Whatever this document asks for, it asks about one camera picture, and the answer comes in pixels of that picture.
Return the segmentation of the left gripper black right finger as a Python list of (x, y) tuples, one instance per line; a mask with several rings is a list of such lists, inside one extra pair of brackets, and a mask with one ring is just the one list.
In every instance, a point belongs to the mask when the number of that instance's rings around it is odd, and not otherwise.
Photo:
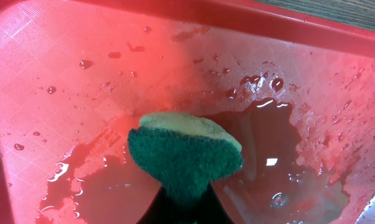
[(210, 184), (200, 199), (199, 224), (234, 224)]

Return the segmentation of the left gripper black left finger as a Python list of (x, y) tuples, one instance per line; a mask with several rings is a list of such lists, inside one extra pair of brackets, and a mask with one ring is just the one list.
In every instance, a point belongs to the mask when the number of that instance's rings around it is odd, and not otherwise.
[(161, 187), (151, 205), (137, 224), (174, 224), (175, 212), (172, 199)]

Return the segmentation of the green sponge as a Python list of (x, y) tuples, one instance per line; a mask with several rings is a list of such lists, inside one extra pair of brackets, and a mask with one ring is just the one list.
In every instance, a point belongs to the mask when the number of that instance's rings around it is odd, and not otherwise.
[(166, 111), (144, 115), (127, 136), (134, 162), (180, 207), (192, 207), (218, 179), (243, 165), (242, 145), (206, 118)]

